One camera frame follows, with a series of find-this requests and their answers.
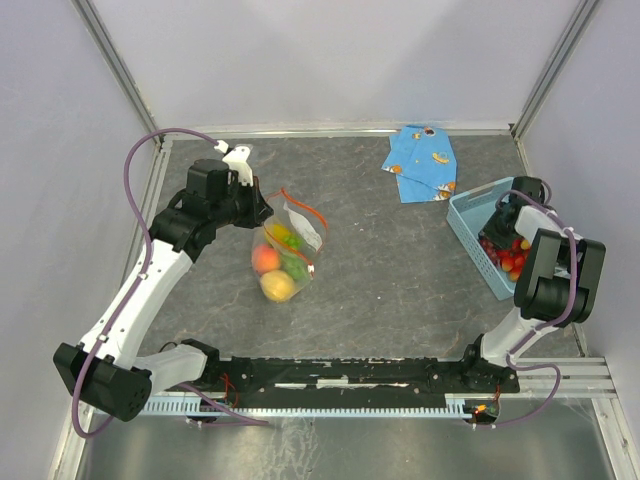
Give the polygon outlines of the purple grapes bunch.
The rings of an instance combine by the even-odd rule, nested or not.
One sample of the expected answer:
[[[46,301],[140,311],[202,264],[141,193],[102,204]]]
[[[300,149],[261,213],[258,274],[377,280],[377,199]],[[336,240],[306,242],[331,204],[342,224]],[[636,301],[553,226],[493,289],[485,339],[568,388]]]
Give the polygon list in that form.
[[[495,248],[494,244],[486,238],[480,238],[479,244],[482,247],[483,251],[491,261],[491,263],[499,267],[500,266],[500,256],[498,254],[498,250]]]

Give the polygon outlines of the yellow starfruit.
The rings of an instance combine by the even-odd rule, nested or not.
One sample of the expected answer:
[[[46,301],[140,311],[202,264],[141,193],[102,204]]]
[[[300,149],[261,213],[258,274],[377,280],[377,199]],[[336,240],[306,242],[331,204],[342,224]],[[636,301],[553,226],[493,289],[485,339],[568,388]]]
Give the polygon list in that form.
[[[278,223],[267,225],[264,227],[264,230],[265,239],[271,244],[279,243],[287,245],[292,235],[287,227]]]

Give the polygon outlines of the orange peach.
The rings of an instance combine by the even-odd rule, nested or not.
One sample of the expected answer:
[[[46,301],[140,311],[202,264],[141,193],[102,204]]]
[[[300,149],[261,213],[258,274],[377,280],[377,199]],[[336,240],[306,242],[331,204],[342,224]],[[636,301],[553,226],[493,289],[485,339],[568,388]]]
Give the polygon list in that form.
[[[268,244],[260,244],[253,249],[251,263],[253,270],[259,276],[279,270],[281,267],[278,251]]]

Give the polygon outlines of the clear zip bag orange zipper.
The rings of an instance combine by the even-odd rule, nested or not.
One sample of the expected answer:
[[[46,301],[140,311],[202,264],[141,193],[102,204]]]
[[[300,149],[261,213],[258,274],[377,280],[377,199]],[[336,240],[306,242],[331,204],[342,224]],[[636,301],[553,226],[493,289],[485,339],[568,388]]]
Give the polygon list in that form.
[[[265,297],[285,303],[313,280],[329,228],[317,209],[284,188],[266,201],[273,215],[255,230],[251,266]]]

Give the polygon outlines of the green grapes bunch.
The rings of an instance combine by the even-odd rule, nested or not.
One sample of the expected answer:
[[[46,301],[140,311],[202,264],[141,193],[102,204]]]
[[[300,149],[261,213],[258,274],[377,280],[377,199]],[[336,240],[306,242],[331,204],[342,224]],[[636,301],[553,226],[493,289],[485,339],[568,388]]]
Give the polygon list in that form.
[[[281,251],[282,269],[289,274],[296,283],[301,283],[310,279],[307,262],[298,254],[302,240],[295,234],[291,235],[288,244],[289,250]]]

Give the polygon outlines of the yellow pear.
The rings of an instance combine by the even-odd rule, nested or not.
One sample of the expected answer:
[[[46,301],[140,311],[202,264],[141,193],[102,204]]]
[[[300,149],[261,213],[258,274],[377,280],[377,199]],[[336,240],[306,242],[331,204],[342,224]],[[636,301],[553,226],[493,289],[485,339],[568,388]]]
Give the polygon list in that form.
[[[296,291],[292,277],[282,270],[272,270],[260,277],[260,286],[264,295],[271,301],[288,301]]]

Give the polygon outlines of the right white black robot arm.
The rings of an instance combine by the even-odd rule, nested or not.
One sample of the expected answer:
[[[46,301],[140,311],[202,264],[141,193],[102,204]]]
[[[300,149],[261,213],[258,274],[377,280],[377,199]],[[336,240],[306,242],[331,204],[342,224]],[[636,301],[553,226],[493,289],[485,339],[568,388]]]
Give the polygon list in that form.
[[[467,389],[498,387],[516,376],[517,359],[543,336],[584,322],[593,309],[606,248],[575,234],[550,206],[548,184],[518,176],[495,201],[476,243],[514,285],[514,307],[465,353]]]

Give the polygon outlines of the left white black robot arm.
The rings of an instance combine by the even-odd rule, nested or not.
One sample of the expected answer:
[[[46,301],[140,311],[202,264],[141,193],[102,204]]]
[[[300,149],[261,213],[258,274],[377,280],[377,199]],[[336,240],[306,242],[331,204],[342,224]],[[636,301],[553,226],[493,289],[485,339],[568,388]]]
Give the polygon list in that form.
[[[160,307],[219,229],[261,226],[273,211],[242,149],[188,170],[146,233],[137,266],[107,311],[75,345],[61,344],[53,362],[74,401],[118,419],[134,419],[148,399],[184,382],[209,390],[221,378],[217,349],[188,339],[154,355],[138,354]]]

